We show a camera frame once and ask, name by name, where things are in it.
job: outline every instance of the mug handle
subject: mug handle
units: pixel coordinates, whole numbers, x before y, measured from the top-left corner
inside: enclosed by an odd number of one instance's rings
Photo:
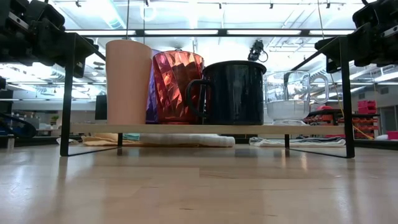
[[[318,104],[324,104],[329,100],[329,80],[326,76],[322,74],[316,74],[311,77],[311,81],[316,80],[317,78],[321,78],[325,82],[325,99],[320,100],[318,99],[318,96],[314,97],[314,100]]]
[[[192,99],[191,99],[191,88],[192,88],[192,85],[206,85],[206,86],[208,85],[208,86],[210,86],[210,88],[213,85],[208,80],[192,80],[192,81],[190,81],[190,83],[187,85],[187,88],[185,89],[185,100],[187,102],[188,107],[193,111],[193,113],[195,115],[197,115],[197,116],[199,116],[201,118],[208,118],[209,117],[208,114],[205,114],[205,113],[202,113],[202,112],[198,111],[193,106]]]

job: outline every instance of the wooden floor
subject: wooden floor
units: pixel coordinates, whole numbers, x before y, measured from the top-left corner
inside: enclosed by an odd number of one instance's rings
[[[398,223],[398,152],[356,153],[2,150],[0,223]]]

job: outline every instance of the wooden shelf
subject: wooden shelf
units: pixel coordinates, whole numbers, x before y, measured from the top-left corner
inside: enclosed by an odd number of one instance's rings
[[[74,133],[344,134],[344,126],[230,126],[183,124],[71,124]]]

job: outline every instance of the clear plastic pitcher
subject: clear plastic pitcher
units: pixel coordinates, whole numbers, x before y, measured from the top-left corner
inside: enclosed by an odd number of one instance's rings
[[[308,72],[276,72],[264,75],[265,100],[268,116],[277,125],[305,125],[302,121],[310,112],[310,82],[321,78],[325,82],[325,99],[314,98],[324,104],[329,98],[329,83],[324,75]]]

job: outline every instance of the white towel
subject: white towel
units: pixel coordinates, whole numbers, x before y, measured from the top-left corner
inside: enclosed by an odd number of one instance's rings
[[[290,147],[344,147],[346,141],[344,139],[340,139],[339,141],[335,142],[297,142],[298,140],[290,140],[289,146]],[[285,147],[284,140],[269,140],[263,139],[260,142],[250,142],[251,146],[257,147]]]
[[[201,144],[203,146],[233,147],[234,137],[217,134],[141,134],[139,141],[152,144]]]

